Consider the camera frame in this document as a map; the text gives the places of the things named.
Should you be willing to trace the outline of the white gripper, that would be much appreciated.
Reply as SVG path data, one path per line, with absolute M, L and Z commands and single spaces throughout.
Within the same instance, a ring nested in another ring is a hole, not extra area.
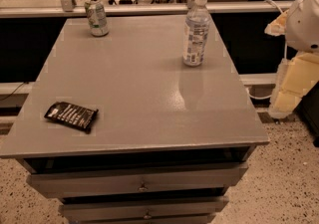
M 304 51 L 292 60 L 283 59 L 278 67 L 268 113 L 282 119 L 292 114 L 319 82 L 319 0 L 295 0 L 289 11 L 266 26 L 264 33 L 285 35 L 289 47 Z

